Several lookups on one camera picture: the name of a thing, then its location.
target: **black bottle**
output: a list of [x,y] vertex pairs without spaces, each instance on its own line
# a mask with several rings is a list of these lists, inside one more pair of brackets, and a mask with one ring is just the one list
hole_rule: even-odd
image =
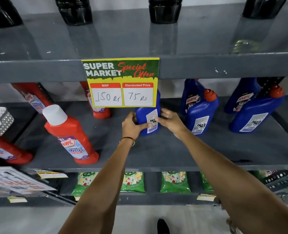
[[179,19],[182,0],[148,0],[150,21],[155,24],[172,24]]
[[55,2],[66,24],[78,26],[93,22],[89,0],[55,0]]
[[273,19],[286,0],[247,0],[243,17],[251,19]]
[[23,23],[10,0],[0,0],[0,28],[18,26]]

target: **bracelet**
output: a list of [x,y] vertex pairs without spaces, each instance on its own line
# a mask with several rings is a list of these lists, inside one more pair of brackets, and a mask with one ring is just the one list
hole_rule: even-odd
[[119,140],[119,143],[120,143],[120,142],[122,141],[122,139],[124,139],[124,138],[128,138],[128,139],[133,140],[133,145],[135,145],[135,141],[134,141],[134,139],[131,138],[131,137],[128,137],[128,136],[126,136],[126,137],[122,137],[121,140]]

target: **discounted price label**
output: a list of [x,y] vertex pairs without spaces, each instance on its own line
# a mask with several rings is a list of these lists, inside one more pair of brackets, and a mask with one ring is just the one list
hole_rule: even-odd
[[155,107],[159,58],[82,60],[93,107]]

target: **toilet cleaner bottle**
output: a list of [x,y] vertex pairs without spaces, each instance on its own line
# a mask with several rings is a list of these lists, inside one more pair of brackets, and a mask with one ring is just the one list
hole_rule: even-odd
[[225,105],[224,111],[236,114],[249,101],[253,100],[261,91],[256,78],[241,78],[238,86]]
[[284,101],[284,95],[280,86],[272,86],[268,95],[247,102],[230,123],[229,129],[235,133],[252,132]]
[[11,85],[40,114],[45,107],[52,105],[52,99],[40,83],[12,83]]
[[204,86],[198,79],[186,79],[181,99],[180,113],[186,115],[189,108],[199,103],[204,97]]
[[47,119],[46,130],[57,137],[60,144],[70,153],[78,164],[92,164],[98,161],[99,155],[83,132],[80,123],[61,109],[59,105],[51,105],[43,110]]
[[155,117],[160,117],[160,92],[157,90],[156,107],[141,107],[135,108],[137,124],[151,123],[151,127],[140,132],[141,135],[151,135],[160,129],[160,124],[155,120]]
[[185,125],[194,135],[206,132],[219,106],[217,94],[209,89],[204,90],[204,98],[187,111]]
[[110,108],[95,108],[95,107],[93,107],[91,92],[90,92],[88,83],[86,81],[81,81],[80,84],[81,84],[82,88],[84,89],[84,94],[85,94],[87,100],[89,101],[89,105],[93,111],[93,116],[97,119],[110,118],[110,116],[111,116]]
[[12,164],[25,164],[30,162],[33,156],[0,136],[0,158]]

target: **black shoe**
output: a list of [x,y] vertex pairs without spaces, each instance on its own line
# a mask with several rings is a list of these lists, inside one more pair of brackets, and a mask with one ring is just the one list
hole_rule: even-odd
[[163,220],[163,219],[158,220],[157,233],[158,234],[170,234],[168,225],[166,224],[165,220]]

